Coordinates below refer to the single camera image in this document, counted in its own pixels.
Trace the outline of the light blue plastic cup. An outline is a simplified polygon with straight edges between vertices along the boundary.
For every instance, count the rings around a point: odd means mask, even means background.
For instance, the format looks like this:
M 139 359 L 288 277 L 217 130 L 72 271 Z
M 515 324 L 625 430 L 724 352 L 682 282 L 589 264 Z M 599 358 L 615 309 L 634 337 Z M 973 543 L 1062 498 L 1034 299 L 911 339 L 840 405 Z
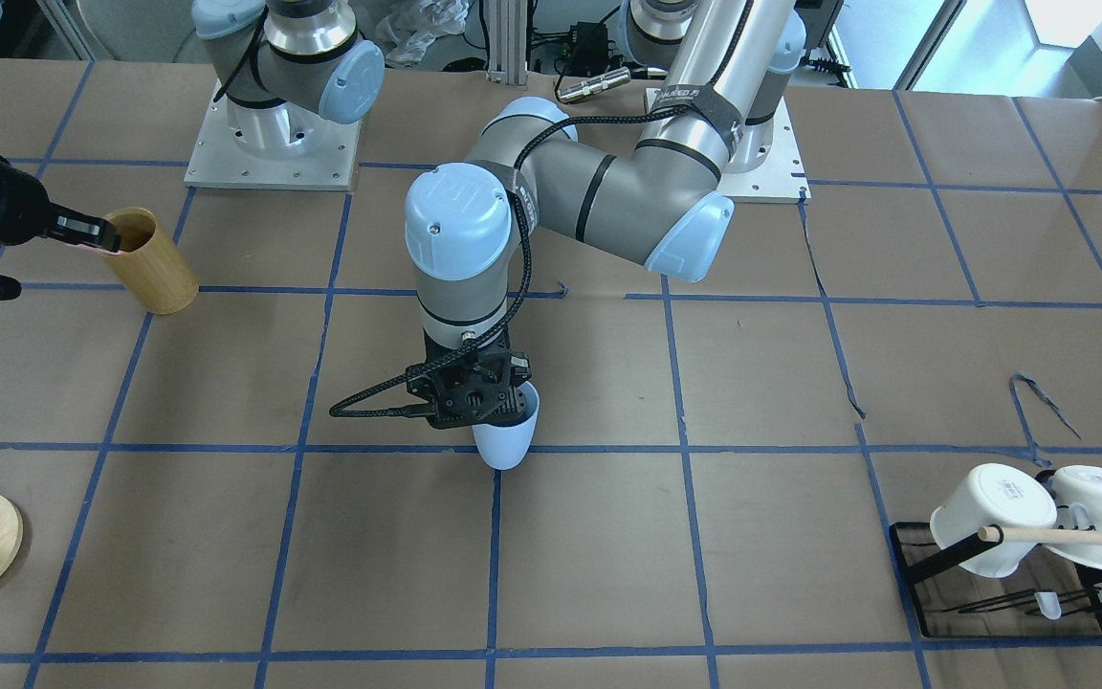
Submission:
M 487 466 L 506 471 L 521 463 L 532 445 L 534 428 L 540 410 L 540 397 L 532 381 L 520 385 L 523 392 L 523 415 L 511 423 L 472 426 L 472 435 L 482 461 Z

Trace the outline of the pink chopstick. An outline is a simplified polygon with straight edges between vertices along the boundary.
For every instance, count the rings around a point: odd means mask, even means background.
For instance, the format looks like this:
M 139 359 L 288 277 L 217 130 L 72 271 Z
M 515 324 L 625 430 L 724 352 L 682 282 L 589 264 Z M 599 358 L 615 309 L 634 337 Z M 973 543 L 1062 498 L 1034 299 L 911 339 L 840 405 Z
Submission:
M 74 250 L 79 250 L 80 252 L 91 252 L 96 255 L 109 255 L 109 256 L 121 255 L 121 252 L 111 252 L 111 250 L 101 247 L 87 247 L 87 245 L 69 245 L 69 248 Z

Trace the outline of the bamboo cylinder holder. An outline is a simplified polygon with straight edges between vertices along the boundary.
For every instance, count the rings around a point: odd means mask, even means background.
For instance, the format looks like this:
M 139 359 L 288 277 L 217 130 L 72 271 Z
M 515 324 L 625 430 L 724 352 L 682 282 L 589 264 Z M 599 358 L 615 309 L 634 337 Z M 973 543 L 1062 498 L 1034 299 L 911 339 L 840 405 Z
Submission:
M 148 313 L 174 314 L 195 300 L 197 279 L 156 215 L 123 208 L 106 214 L 106 220 L 117 228 L 120 248 L 101 260 Z

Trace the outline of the silver cylinder connector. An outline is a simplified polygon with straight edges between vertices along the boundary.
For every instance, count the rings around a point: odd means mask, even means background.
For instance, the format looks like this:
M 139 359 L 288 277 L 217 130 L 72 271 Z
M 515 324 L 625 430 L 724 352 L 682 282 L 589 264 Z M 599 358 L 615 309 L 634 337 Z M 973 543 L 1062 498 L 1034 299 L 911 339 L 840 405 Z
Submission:
M 568 87 L 557 88 L 557 100 L 565 104 L 582 103 L 630 82 L 631 69 L 627 66 L 617 67 L 607 73 L 590 76 L 576 84 L 570 84 Z

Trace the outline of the wooden rack rod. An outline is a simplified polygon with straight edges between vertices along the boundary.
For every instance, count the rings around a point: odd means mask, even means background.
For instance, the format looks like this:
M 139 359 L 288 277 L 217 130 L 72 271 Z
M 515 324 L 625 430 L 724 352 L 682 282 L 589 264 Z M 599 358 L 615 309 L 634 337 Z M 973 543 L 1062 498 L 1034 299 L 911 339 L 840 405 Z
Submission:
M 1006 527 L 991 524 L 977 529 L 975 535 L 987 543 L 1037 545 L 1101 545 L 1102 532 L 1096 529 L 1059 529 Z

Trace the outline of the aluminium frame post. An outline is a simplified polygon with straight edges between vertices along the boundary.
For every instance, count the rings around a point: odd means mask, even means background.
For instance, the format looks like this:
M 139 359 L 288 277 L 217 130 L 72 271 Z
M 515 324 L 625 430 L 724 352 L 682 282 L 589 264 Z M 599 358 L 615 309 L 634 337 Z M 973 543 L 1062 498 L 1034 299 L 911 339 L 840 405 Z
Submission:
M 525 88 L 528 83 L 528 1 L 482 1 L 487 26 L 486 78 Z

